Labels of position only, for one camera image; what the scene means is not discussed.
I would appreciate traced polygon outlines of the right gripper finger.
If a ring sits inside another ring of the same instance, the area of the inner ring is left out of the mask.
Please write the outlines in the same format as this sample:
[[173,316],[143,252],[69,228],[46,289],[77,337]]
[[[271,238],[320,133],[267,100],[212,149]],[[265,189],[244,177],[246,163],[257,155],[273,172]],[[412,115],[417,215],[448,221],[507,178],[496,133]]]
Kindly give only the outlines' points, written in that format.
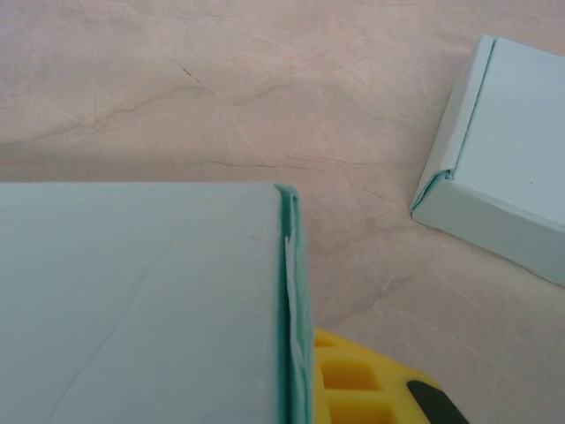
[[430,376],[322,329],[313,412],[317,424],[469,423]]

